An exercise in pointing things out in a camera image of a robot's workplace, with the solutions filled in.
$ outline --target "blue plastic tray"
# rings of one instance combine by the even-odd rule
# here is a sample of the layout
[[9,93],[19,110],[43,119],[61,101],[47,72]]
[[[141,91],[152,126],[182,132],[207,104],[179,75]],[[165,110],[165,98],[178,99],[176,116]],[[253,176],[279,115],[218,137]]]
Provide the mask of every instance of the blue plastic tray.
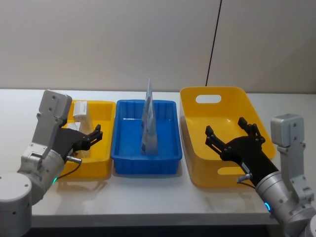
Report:
[[141,154],[141,121],[144,100],[119,100],[111,157],[118,174],[175,174],[182,150],[176,103],[154,100],[158,155]]

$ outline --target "yellow bin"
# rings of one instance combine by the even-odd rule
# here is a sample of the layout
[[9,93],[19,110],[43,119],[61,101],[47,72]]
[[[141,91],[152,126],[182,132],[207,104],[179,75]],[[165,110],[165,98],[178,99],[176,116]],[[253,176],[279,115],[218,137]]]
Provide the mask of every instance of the yellow bin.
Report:
[[[217,103],[198,103],[199,95],[215,95]],[[232,161],[222,161],[219,155],[205,144],[206,126],[210,125],[216,136],[227,143],[236,137],[246,136],[238,126],[244,117],[248,123],[256,123],[266,139],[263,152],[272,159],[274,146],[246,93],[238,87],[187,87],[180,91],[180,130],[183,150],[194,184],[201,187],[231,187],[237,177],[244,174]]]
[[[75,101],[72,102],[68,113],[68,123],[74,122],[74,104]],[[110,150],[116,104],[109,101],[88,101],[88,106],[93,126],[101,125],[102,140],[91,147],[90,157],[82,159],[81,167],[76,172],[66,176],[65,179],[103,179],[109,178],[111,174]],[[74,170],[77,165],[73,162],[67,162],[61,175]]]

